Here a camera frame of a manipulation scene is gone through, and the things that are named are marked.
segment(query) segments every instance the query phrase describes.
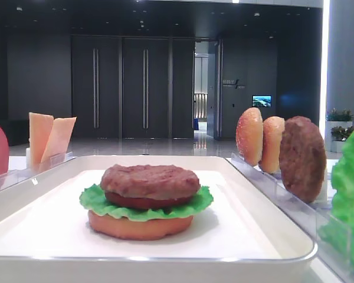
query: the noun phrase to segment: white tray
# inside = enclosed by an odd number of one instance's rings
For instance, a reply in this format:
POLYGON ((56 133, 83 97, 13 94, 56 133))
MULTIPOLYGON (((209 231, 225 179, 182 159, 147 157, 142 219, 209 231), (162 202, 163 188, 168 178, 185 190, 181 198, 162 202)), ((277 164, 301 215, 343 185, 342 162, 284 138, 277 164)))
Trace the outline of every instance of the white tray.
POLYGON ((227 160, 86 156, 0 192, 0 282, 300 282, 317 244, 227 160), (175 164, 212 205, 179 235, 123 241, 94 233, 78 197, 118 163, 175 164))

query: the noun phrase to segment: hamburger model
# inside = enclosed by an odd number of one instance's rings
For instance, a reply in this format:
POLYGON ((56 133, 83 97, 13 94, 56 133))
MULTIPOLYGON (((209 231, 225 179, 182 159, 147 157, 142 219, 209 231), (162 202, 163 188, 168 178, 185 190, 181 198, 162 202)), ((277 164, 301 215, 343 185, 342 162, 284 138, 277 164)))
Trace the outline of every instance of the hamburger model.
POLYGON ((157 240, 188 229, 213 197, 193 171, 174 165, 108 168, 100 186, 80 195, 96 232, 130 240, 157 240))

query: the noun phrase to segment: bottom bun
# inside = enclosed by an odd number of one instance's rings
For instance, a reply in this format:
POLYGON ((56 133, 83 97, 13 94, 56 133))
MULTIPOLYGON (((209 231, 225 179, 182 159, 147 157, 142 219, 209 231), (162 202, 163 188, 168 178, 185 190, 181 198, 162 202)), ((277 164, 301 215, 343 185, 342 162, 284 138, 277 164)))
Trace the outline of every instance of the bottom bun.
POLYGON ((151 241, 180 233, 188 229, 193 216, 187 218, 152 219, 145 222, 116 219, 109 215, 99 216, 88 212, 89 224, 93 230, 119 239, 151 241))

